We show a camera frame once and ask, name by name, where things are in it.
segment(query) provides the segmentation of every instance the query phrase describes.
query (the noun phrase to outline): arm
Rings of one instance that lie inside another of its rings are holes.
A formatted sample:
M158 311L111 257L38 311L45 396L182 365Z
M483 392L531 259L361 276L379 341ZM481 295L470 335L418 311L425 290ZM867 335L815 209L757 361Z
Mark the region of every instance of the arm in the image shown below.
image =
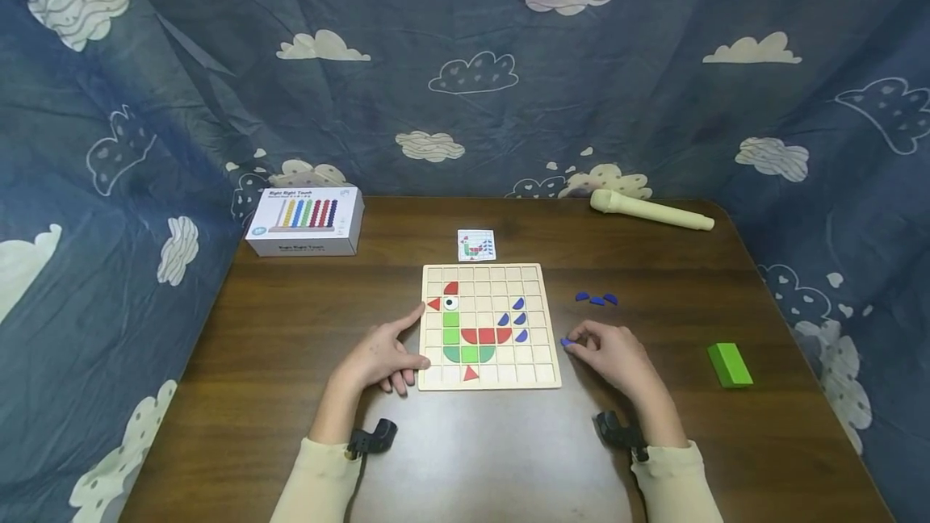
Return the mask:
M649 460L634 460L650 523L723 523L704 476L698 446L645 348L628 328L585 321L568 334L565 349L589 364L636 407Z
M404 319L370 329L329 377L271 523L344 521L362 468L362 460L346 451L362 390L380 383L387 393L406 395L413 370L428 368L429 359L409 354L397 339L422 314L421 303Z

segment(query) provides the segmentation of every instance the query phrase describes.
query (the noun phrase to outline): black wrist strap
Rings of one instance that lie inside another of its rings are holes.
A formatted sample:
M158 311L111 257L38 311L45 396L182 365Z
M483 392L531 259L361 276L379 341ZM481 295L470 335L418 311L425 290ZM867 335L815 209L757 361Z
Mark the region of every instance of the black wrist strap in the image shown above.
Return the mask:
M649 460L647 443L643 439L642 428L636 421L624 426L620 424L617 413L610 411L595 416L594 424L597 426L598 435L607 445L615 449L629 449L639 462Z
M374 452L385 452L391 448L394 442L394 436L397 435L397 425L387 418L378 420L378 426L375 426L374 432L366 432L361 428L351 431L349 438L349 447L347 450L351 454L351 460L358 456Z

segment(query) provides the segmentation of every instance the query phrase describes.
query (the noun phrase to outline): cream sleeve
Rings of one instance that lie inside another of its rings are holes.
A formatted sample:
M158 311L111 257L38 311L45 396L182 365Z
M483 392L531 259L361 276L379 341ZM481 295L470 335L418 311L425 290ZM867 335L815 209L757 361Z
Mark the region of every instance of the cream sleeve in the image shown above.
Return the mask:
M362 459L350 461L346 445L305 438L271 523L342 523L361 469Z
M649 523L723 523L704 478L698 445L687 449L648 447L649 460L630 467L645 498Z

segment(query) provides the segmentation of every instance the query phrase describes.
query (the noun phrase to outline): person's left hand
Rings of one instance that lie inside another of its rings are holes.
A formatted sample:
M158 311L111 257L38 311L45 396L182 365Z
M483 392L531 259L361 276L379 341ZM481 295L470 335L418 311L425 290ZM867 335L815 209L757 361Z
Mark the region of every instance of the person's left hand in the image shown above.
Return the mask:
M389 394L393 389L406 395L414 384L413 370L429 368L429 359L409 353L397 337L420 319L424 308L420 303L407 316L368 329L339 366L339 374L350 376L361 388L380 383Z

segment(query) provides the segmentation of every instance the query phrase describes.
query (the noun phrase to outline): blue fabric backdrop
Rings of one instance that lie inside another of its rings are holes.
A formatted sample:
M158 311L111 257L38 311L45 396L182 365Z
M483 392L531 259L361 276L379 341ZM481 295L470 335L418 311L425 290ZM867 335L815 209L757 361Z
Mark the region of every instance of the blue fabric backdrop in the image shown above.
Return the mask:
M320 180L715 199L895 516L930 519L930 0L0 14L0 521L115 521L258 192Z

